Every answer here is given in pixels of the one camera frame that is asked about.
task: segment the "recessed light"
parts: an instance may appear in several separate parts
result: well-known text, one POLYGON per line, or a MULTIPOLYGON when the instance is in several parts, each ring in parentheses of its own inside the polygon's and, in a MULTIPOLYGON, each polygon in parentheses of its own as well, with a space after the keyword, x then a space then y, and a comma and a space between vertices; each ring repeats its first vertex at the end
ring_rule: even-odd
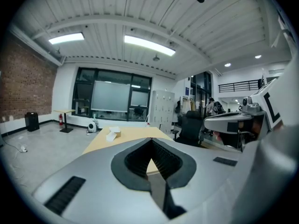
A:
POLYGON ((84 40, 82 33, 74 33, 74 34, 68 34, 68 35, 52 38, 49 40, 49 42, 52 45, 54 45, 62 42, 71 42, 71 41, 80 41, 80 40, 84 40))
POLYGON ((154 42, 150 42, 150 41, 140 39, 140 38, 137 38, 137 37, 133 37, 133 36, 129 36, 129 35, 125 36, 125 43, 130 43, 130 44, 146 47, 146 48, 164 53, 164 54, 169 55, 169 56, 172 56, 174 53, 176 53, 176 51, 174 51, 172 49, 169 49, 165 46, 161 46, 161 45, 156 44, 154 42))

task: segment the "office chair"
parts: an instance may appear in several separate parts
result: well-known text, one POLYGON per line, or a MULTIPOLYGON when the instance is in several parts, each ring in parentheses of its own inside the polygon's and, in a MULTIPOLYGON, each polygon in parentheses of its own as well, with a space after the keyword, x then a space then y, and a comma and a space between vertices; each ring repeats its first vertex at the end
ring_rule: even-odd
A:
POLYGON ((188 111, 182 118, 182 130, 177 138, 178 130, 173 131, 174 141, 182 144, 200 147, 203 136, 199 138, 202 118, 198 111, 188 111))

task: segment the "wooden tabletop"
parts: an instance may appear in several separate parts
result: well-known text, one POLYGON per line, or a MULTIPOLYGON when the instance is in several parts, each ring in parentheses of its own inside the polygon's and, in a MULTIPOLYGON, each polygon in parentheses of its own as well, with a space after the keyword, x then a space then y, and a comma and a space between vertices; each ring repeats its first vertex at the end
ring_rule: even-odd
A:
POLYGON ((71 113, 71 112, 75 112, 75 110, 54 110, 56 112, 59 112, 59 113, 71 113))
MULTIPOLYGON (((128 142, 137 139, 143 138, 164 138, 167 140, 172 140, 169 136, 164 134, 161 130, 156 127, 122 127, 121 129, 121 136, 115 138, 112 142, 106 141, 106 135, 110 133, 109 126, 104 127, 100 133, 92 140, 89 146, 84 150, 83 154, 88 152, 110 147, 113 145, 121 144, 123 142, 128 142)), ((147 169, 147 173, 156 173, 158 171, 157 167, 155 166, 153 160, 151 159, 149 162, 149 166, 147 169)))

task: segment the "white locker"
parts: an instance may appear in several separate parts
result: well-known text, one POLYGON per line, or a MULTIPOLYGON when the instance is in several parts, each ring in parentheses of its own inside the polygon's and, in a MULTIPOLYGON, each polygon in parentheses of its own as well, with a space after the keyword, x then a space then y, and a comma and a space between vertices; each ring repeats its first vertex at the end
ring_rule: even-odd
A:
POLYGON ((168 91, 153 91, 149 116, 151 127, 160 128, 164 133, 171 133, 174 93, 168 91))

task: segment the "fire extinguisher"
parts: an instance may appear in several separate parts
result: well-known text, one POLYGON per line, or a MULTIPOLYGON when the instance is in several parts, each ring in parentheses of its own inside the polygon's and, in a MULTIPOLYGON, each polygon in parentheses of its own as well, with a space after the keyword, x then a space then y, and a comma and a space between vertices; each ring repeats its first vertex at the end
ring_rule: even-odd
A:
POLYGON ((62 125, 63 123, 62 123, 62 114, 59 114, 58 115, 58 118, 59 118, 59 125, 62 125))

